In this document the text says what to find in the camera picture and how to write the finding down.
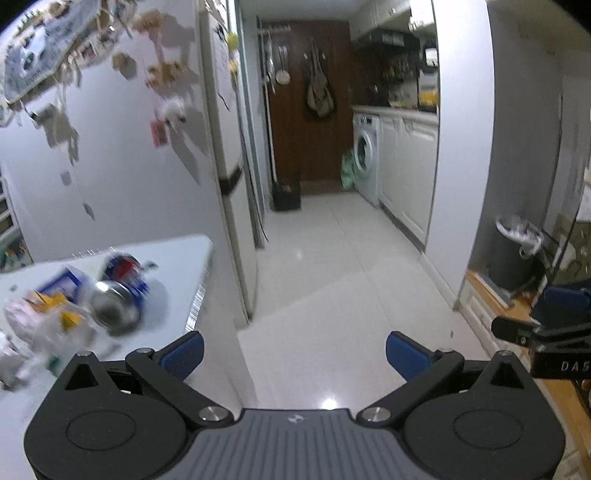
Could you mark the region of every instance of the green bag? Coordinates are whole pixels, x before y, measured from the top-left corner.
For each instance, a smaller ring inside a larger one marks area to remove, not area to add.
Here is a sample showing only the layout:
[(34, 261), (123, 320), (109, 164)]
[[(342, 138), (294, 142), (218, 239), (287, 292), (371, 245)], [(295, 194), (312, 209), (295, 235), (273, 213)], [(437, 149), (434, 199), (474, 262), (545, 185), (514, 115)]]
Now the green bag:
[(340, 165), (340, 183), (345, 190), (355, 185), (355, 153), (353, 149), (343, 154)]

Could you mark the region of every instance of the plastic bag in trash can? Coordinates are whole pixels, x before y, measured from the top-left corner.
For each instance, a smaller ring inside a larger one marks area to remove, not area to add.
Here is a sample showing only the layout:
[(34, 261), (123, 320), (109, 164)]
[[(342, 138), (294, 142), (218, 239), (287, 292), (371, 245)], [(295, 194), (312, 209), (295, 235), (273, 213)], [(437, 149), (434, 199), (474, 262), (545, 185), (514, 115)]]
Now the plastic bag in trash can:
[(521, 245), (519, 255), (524, 260), (533, 257), (542, 248), (544, 235), (540, 229), (517, 215), (498, 217), (496, 228), (503, 236)]

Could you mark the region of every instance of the washing machine door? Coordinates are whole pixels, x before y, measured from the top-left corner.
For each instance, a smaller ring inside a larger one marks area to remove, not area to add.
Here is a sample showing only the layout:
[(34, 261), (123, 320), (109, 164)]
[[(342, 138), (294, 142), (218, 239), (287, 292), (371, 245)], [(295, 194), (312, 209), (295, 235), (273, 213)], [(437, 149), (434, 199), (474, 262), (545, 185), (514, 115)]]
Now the washing machine door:
[(369, 177), (375, 164), (375, 147), (370, 134), (359, 132), (355, 143), (355, 166), (363, 178)]

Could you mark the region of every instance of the logo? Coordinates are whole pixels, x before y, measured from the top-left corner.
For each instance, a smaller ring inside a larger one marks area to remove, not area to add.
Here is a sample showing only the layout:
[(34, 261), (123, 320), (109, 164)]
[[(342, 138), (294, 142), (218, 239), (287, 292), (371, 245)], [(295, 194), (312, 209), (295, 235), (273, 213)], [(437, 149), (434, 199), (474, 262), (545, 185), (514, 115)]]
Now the logo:
[(570, 364), (567, 361), (562, 362), (562, 366), (560, 367), (561, 372), (582, 372), (585, 373), (589, 370), (589, 361), (586, 362), (575, 362)]
[(294, 425), (299, 425), (300, 423), (302, 423), (305, 420), (305, 418), (296, 413), (295, 415), (292, 415), (291, 417), (287, 417), (287, 420), (292, 422)]

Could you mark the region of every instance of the black bin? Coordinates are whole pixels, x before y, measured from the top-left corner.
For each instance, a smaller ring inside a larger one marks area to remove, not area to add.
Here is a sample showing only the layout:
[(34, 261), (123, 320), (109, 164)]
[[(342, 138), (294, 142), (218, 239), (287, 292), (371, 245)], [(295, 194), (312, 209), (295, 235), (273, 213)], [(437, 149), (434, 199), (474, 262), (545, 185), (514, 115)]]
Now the black bin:
[(531, 279), (535, 267), (535, 254), (540, 250), (537, 248), (531, 255), (521, 255), (522, 243), (501, 231), (501, 225), (506, 226), (507, 222), (512, 220), (519, 220), (525, 228), (531, 228), (532, 234), (541, 235), (540, 231), (526, 220), (517, 217), (497, 219), (488, 276), (497, 286), (509, 291), (517, 290)]
[(289, 212), (301, 209), (301, 187), (296, 180), (280, 180), (273, 183), (273, 209)]

